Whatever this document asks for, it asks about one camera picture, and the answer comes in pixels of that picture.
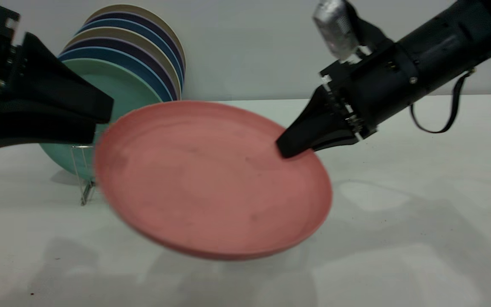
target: black robotic arm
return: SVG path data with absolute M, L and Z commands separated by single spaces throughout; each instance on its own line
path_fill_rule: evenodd
M 340 61 L 321 71 L 325 83 L 277 140 L 284 157 L 355 144 L 405 107 L 413 114 L 415 101 L 467 72 L 454 88 L 450 121 L 436 133 L 444 132 L 456 117 L 464 79 L 491 58 L 491 0 L 458 0 L 397 43 L 346 0 L 322 1 L 314 20 Z M 361 60 L 345 62 L 352 54 Z
M 113 99 L 60 62 L 35 35 L 12 46 L 19 14 L 0 6 L 0 147 L 90 144 Z

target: dish rack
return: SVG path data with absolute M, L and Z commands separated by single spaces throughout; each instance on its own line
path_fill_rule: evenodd
M 79 190 L 81 191 L 81 206 L 85 206 L 87 202 L 89 202 L 92 199 L 92 195 L 96 191 L 96 181 L 94 177 L 91 177 L 90 179 L 84 179 L 79 176 L 78 174 L 78 169 L 77 169 L 77 160 L 76 159 L 82 159 L 85 167 L 89 171 L 91 170 L 92 165 L 89 165 L 86 162 L 86 155 L 84 152 L 86 150 L 94 150 L 93 145 L 73 145 L 70 148 L 72 160 L 73 160 L 73 166 L 75 168 L 75 176 L 77 177 L 77 182 L 78 182 L 78 187 Z

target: table surface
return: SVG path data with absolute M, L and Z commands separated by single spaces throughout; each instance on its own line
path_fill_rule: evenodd
M 307 100 L 228 101 L 289 125 Z M 417 104 L 444 126 L 449 96 Z M 318 152 L 332 211 L 301 245 L 249 262 L 199 260 L 129 229 L 38 145 L 0 148 L 2 307 L 491 307 L 491 95 L 463 96 L 433 135 L 407 111 Z

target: blue plate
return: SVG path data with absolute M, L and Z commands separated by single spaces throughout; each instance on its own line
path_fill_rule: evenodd
M 84 24 L 91 23 L 92 21 L 95 20 L 101 20 L 101 19 L 107 19 L 107 18 L 117 18 L 117 19 L 126 19 L 130 21 L 134 21 L 135 23 L 142 24 L 142 21 L 136 21 L 134 16 L 130 15 L 110 15 L 114 13 L 127 13 L 130 15 L 135 15 L 135 16 L 141 16 L 144 18 L 144 20 L 148 20 L 151 23 L 154 24 L 155 29 L 160 28 L 162 29 L 162 35 L 161 37 L 166 40 L 168 45 L 175 45 L 177 48 L 176 55 L 179 53 L 179 56 L 181 58 L 181 62 L 183 63 L 183 72 L 187 70 L 187 61 L 185 59 L 185 51 L 183 50 L 183 46 L 181 45 L 181 42 L 179 41 L 179 38 L 173 31 L 173 29 L 168 25 L 160 16 L 154 14 L 153 12 L 146 10 L 144 8 L 141 8 L 139 6 L 133 6 L 130 4 L 114 4 L 112 6 L 106 6 L 104 8 L 101 8 L 94 12 L 94 14 L 90 15 L 84 22 Z M 153 25 L 145 25 L 148 28 L 153 27 Z
M 177 56 L 178 54 L 176 54 L 172 50 L 172 48 L 168 45 L 168 43 L 166 43 L 166 41 L 164 41 L 164 39 L 162 39 L 158 33 L 152 31 L 151 29 L 149 29 L 144 25 L 135 23 L 134 21 L 124 20 L 124 19 L 102 19 L 84 25 L 77 32 L 77 34 L 84 32 L 88 29 L 93 29 L 98 27 L 117 27 L 117 28 L 127 29 L 136 32 L 139 35 L 144 36 L 149 41 L 152 41 L 152 43 L 154 43 L 156 46 L 158 46 L 158 48 L 160 48 L 160 50 L 162 50 L 162 52 L 164 52 L 164 54 L 170 59 L 173 66 L 176 68 L 179 75 L 179 81 L 181 82 L 181 88 L 183 88 L 184 74 L 183 74 L 183 66 L 181 64 L 181 57 Z
M 140 25 L 149 28 L 151 31 L 153 31 L 158 36 L 160 36 L 167 43 L 167 45 L 174 52 L 174 54 L 176 56 L 178 56 L 179 64 L 181 65 L 181 68 L 183 68 L 183 72 L 185 72 L 185 63 L 183 61 L 182 54 L 179 52 L 179 47 L 177 46 L 176 41 L 174 41 L 168 35 L 168 33 L 164 29 L 162 29 L 162 27 L 160 27 L 160 25 L 158 23 L 156 23 L 155 21 L 150 20 L 150 19 L 146 18 L 145 16 L 134 14 L 132 12 L 107 12 L 105 14 L 96 16 L 91 20 L 88 20 L 85 24 L 95 23 L 96 21 L 105 20 L 105 19 L 129 20 L 129 21 L 133 21 L 134 23 L 139 23 Z
M 162 82 L 164 82 L 164 85 L 166 85 L 167 89 L 170 89 L 170 93 L 172 96 L 172 100 L 179 100 L 177 98 L 177 90 L 171 81 L 168 72 L 158 63 L 156 59 L 154 59 L 150 54 L 148 54 L 145 50 L 141 49 L 140 47 L 128 43 L 128 41 L 122 41 L 120 39 L 115 39 L 115 38 L 91 38 L 91 39 L 85 39 L 83 41 L 78 41 L 77 43 L 74 43 L 73 45 L 70 45 L 70 47 L 67 47 L 62 51 L 62 53 L 66 53 L 71 50 L 79 49 L 79 48 L 84 48 L 84 47 L 106 47 L 106 48 L 111 48 L 119 51 L 123 51 L 134 58 L 137 58 L 138 60 L 142 61 L 142 63 L 146 64 L 149 68 L 151 68 L 154 73 L 160 77 Z
M 117 64 L 136 75 L 140 76 L 148 85 L 158 93 L 162 101 L 172 101 L 170 90 L 164 85 L 164 82 L 142 61 L 131 55 L 125 54 L 106 47 L 84 47 L 62 53 L 58 59 L 60 61 L 72 60 L 75 58 L 93 58 L 97 60 L 108 61 Z
M 170 59 L 164 54 L 162 50 L 160 50 L 158 46 L 152 43 L 152 41 L 149 41 L 146 37 L 139 35 L 134 31 L 117 27 L 93 28 L 76 35 L 66 44 L 64 48 L 68 49 L 75 43 L 78 43 L 85 39 L 95 38 L 109 38 L 126 41 L 127 43 L 132 43 L 134 46 L 140 47 L 142 50 L 146 51 L 152 58 L 156 59 L 158 64 L 160 64 L 168 73 L 168 76 L 171 78 L 172 83 L 178 89 L 178 97 L 181 100 L 182 88 L 181 82 L 179 81 L 179 74 Z

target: green plate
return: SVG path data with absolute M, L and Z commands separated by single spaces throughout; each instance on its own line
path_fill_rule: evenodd
M 111 122 L 115 122 L 119 117 L 132 110 L 162 101 L 144 80 L 130 70 L 111 62 L 91 58 L 77 58 L 64 61 L 64 64 L 83 77 L 84 80 L 113 97 L 115 103 Z M 94 143 L 97 142 L 106 127 L 107 125 L 98 125 L 96 127 L 97 132 Z M 84 179 L 93 178 L 92 157 L 94 156 L 94 150 L 92 148 L 73 148 L 69 144 L 41 144 L 41 148 L 54 162 L 72 174 L 75 173 L 72 158 L 73 151 L 78 175 Z

